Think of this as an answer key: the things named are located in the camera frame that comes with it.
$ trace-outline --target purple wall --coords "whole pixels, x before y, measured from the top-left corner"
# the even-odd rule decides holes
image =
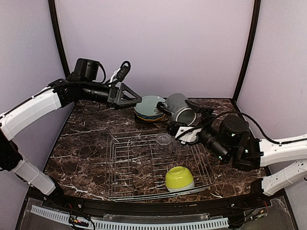
[[[57,1],[71,69],[93,58],[108,77],[131,62],[126,83],[141,95],[232,97],[253,0]]]
[[[65,76],[47,1],[2,1],[0,15],[0,113],[3,113]],[[20,152],[40,169],[70,109],[43,117],[15,139]],[[15,229],[27,188],[13,173],[0,172],[0,230]]]
[[[272,138],[307,133],[307,3],[261,3],[259,23],[247,76],[238,100]],[[261,137],[255,126],[252,130]],[[290,162],[272,165],[274,173]],[[300,229],[306,229],[307,183],[286,188]]]

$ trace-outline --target black cable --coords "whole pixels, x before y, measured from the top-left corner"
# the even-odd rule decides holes
[[[101,68],[101,70],[103,71],[103,73],[104,73],[104,79],[102,80],[102,82],[100,82],[100,83],[104,83],[105,82],[105,80],[106,80],[106,71],[105,71],[105,68],[104,68],[104,66],[99,62],[99,67]]]
[[[237,112],[237,111],[227,111],[227,112],[223,112],[220,113],[219,115],[215,116],[214,118],[212,118],[210,121],[208,121],[205,124],[199,125],[199,126],[195,126],[189,130],[186,130],[185,132],[181,133],[176,139],[179,139],[180,137],[186,135],[187,133],[199,129],[199,128],[204,128],[207,125],[211,125],[217,118],[224,116],[226,114],[238,114],[238,115],[243,115],[246,116],[247,118],[249,118],[256,126],[257,128],[260,130],[261,134],[271,143],[276,144],[276,145],[285,145],[285,144],[290,144],[290,143],[294,143],[294,142],[299,142],[299,141],[304,141],[307,140],[307,138],[303,138],[303,139],[297,139],[297,140],[290,140],[290,141],[284,141],[284,142],[278,142],[276,140],[271,139],[270,137],[268,137],[268,135],[265,134],[265,132],[263,131],[263,129],[261,128],[261,126],[258,124],[258,122],[252,118],[250,115],[242,113],[242,112]]]
[[[129,70],[130,70],[130,69],[131,69],[131,64],[130,64],[129,61],[124,61],[124,62],[121,64],[120,68],[122,68],[125,64],[128,65],[128,68],[129,68]]]
[[[239,224],[244,224],[244,223],[239,223],[242,220],[244,220],[245,218],[247,218],[250,214],[252,214],[258,207],[254,208],[252,211],[250,211],[246,216],[244,216],[243,218],[241,218],[240,220],[233,222],[233,223],[229,223],[229,225],[239,225]]]
[[[58,207],[59,209],[64,209],[64,210],[66,210],[66,211],[68,211],[68,212],[75,212],[75,213],[78,213],[81,217],[83,217],[83,218],[86,219],[87,221],[91,222],[92,225],[93,225],[93,230],[96,230],[96,226],[95,226],[94,222],[92,221],[92,219],[91,219],[89,216],[83,214],[82,212],[78,212],[78,211],[76,211],[76,210],[73,210],[73,209],[69,209],[69,208],[65,208],[65,207],[58,206],[58,205],[56,205],[51,199],[49,199],[48,197],[46,197],[46,199],[47,199],[50,203],[52,203],[54,206]]]

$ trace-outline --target teal plate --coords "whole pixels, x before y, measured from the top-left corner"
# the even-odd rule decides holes
[[[142,97],[142,102],[138,103],[136,107],[134,107],[134,110],[142,117],[150,118],[162,116],[163,113],[157,109],[158,102],[165,102],[165,99],[153,95],[144,96]]]

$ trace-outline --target white arm segment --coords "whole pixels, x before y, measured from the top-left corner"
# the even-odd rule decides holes
[[[295,161],[279,172],[266,176],[262,181],[263,194],[271,196],[307,175],[307,160]]]
[[[307,138],[307,134],[293,138],[279,139],[276,141],[283,142],[303,138]],[[260,151],[263,152],[263,156],[260,158],[260,167],[283,161],[307,159],[307,140],[286,145],[276,145],[266,139],[262,139],[259,146]]]
[[[61,103],[58,94],[54,93],[53,89],[48,90],[37,97],[32,97],[31,100],[14,109],[6,116],[4,116],[6,113],[1,114],[0,117],[3,116],[3,118],[0,119],[0,129],[8,141],[10,141],[24,128],[59,108],[61,108]],[[12,169],[12,172],[45,195],[50,195],[56,188],[54,182],[36,166],[32,165],[24,156],[23,160],[19,161],[18,165]]]
[[[2,124],[0,129],[10,141],[28,125],[59,108],[61,108],[61,103],[58,94],[54,93],[53,89],[46,91],[37,97],[33,97],[30,101],[0,119]]]
[[[40,171],[36,166],[32,165],[23,156],[23,160],[12,169],[12,172],[23,178],[29,185],[33,185],[43,194],[50,195],[55,190],[55,184],[49,176]]]

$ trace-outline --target metal wire rack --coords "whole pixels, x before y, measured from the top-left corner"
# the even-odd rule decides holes
[[[166,198],[202,191],[215,177],[202,145],[182,146],[165,130],[111,134],[106,162],[106,196],[115,201]],[[195,187],[169,192],[165,174],[187,167]]]

